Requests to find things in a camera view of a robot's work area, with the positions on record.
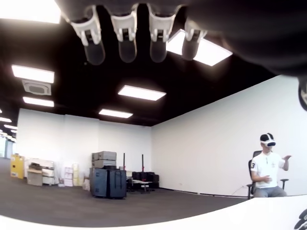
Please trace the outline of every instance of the black ceiling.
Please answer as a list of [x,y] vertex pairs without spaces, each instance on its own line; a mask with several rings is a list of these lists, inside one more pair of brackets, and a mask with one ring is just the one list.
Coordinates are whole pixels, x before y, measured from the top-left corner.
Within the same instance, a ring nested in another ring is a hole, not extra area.
[[[162,63],[152,62],[148,10],[144,5],[138,8],[137,58],[126,64],[119,58],[110,17],[102,7],[97,11],[106,50],[106,59],[100,66],[87,63],[80,39],[64,20],[60,24],[0,20],[0,108],[3,111],[0,116],[12,119],[11,125],[17,125],[19,108],[26,108],[153,126],[274,77],[264,68],[235,55],[213,67],[183,61],[172,53]],[[181,9],[173,33],[184,27],[184,21],[184,9]],[[215,36],[209,35],[207,39],[220,44]],[[39,97],[54,100],[54,108],[23,102],[23,96],[37,96],[24,91],[21,79],[12,74],[12,64],[55,72],[52,95]],[[167,94],[158,101],[117,95],[125,84]],[[106,117],[98,114],[102,108],[134,115],[129,119]]]

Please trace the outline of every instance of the vr headset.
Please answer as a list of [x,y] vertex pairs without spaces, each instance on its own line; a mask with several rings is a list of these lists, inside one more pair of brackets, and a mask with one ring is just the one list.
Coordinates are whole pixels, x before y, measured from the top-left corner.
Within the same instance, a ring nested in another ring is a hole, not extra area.
[[262,144],[264,144],[266,147],[272,147],[272,146],[275,146],[276,145],[276,142],[274,139],[271,138],[271,136],[269,134],[266,134],[268,136],[268,140],[266,141],[263,141],[261,140],[260,142]]

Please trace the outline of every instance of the carpet floor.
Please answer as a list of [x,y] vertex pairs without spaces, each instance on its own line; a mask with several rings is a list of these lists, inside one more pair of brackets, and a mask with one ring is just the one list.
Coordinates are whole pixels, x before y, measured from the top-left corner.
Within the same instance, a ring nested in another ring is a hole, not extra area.
[[93,198],[81,187],[33,186],[10,177],[0,158],[0,215],[70,227],[119,227],[183,219],[245,201],[158,189],[128,193],[124,200]]

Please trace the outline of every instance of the yellow cabinet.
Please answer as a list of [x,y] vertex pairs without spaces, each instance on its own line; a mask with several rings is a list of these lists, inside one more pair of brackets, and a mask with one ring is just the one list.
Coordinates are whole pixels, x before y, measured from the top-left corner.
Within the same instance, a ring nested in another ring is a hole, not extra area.
[[11,177],[24,178],[24,157],[19,154],[11,156]]

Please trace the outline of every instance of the rectangular ceiling light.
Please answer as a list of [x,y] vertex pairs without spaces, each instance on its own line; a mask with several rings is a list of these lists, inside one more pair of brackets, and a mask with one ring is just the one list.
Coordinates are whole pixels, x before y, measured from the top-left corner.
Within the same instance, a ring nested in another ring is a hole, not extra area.
[[16,126],[9,126],[9,125],[4,125],[6,128],[12,128],[12,129],[18,129]]
[[54,0],[0,0],[0,18],[59,24],[61,11]]
[[4,117],[0,117],[0,121],[3,121],[3,122],[12,122],[10,119],[4,118]]
[[24,99],[24,102],[28,104],[37,104],[37,105],[54,107],[53,101],[36,99],[36,98],[31,98],[31,97],[23,97],[23,99]]
[[163,97],[166,93],[125,85],[118,92],[118,94],[128,96],[128,97],[136,97],[136,98],[142,98],[142,99],[156,101],[156,100],[160,99],[161,97]]
[[128,118],[131,117],[133,114],[131,113],[125,113],[120,111],[114,111],[114,110],[108,110],[108,109],[102,109],[99,114],[101,115],[107,115],[107,116],[117,116],[122,118]]
[[54,82],[54,72],[35,69],[24,66],[12,65],[13,74],[15,77],[24,78],[35,81],[42,81],[53,83]]
[[[179,30],[177,33],[168,41],[166,49],[169,52],[182,55],[182,46],[185,40],[185,31]],[[203,64],[214,66],[220,61],[232,55],[227,49],[218,46],[206,39],[202,39],[194,58],[195,61],[199,61]]]

